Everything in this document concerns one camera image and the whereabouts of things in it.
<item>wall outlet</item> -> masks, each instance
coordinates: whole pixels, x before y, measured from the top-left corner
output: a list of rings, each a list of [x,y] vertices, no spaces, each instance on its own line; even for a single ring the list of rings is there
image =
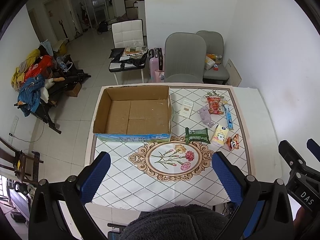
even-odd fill
[[[13,119],[12,125],[11,125],[11,129],[10,129],[10,133],[12,135],[14,135],[14,132],[16,131],[18,121],[19,121],[19,117],[15,116],[14,119]],[[12,145],[12,140],[13,140],[13,137],[9,135],[8,142],[11,145]]]

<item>cardboard box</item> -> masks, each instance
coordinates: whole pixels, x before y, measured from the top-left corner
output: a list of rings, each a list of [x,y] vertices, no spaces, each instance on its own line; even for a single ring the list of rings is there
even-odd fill
[[[82,85],[78,82],[72,90],[65,91],[65,94],[68,97],[75,97],[76,98],[76,97],[78,97],[78,93],[81,90],[81,88],[82,88]]]
[[[106,88],[93,133],[103,141],[168,142],[171,120],[168,86]]]

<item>yellow cloth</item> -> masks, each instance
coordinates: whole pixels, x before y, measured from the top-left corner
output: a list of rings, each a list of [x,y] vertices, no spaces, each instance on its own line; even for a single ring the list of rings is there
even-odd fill
[[[39,49],[34,49],[30,52],[30,54],[27,56],[26,60],[26,69],[23,71],[24,73],[28,71],[28,69],[33,65],[33,63],[36,61],[37,58],[40,57],[40,51]]]
[[[19,82],[24,81],[24,75],[25,75],[24,73],[22,74],[19,73],[19,67],[17,67],[11,79],[11,86],[14,88],[14,90],[16,91],[20,90]]]
[[[28,71],[28,69],[34,64],[36,59],[39,57],[40,57],[39,49],[34,49],[27,56],[27,59],[25,61],[23,61],[19,65],[19,67],[17,67],[15,69],[14,74],[11,78],[11,86],[14,88],[14,90],[16,90],[16,91],[20,90],[19,82],[24,82],[25,73]]]

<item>gray fuzzy cloth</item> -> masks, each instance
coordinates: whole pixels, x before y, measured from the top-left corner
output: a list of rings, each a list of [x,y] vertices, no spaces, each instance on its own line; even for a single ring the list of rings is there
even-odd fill
[[[205,207],[177,206],[141,214],[124,229],[120,240],[215,239],[227,222]]]

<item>blue jacket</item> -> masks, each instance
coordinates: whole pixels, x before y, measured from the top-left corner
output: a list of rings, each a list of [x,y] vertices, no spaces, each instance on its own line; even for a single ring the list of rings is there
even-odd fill
[[[28,104],[21,108],[24,116],[28,116],[30,111],[36,112],[40,104],[40,88],[42,87],[44,87],[44,77],[41,74],[28,78],[23,84],[18,95],[18,101]]]

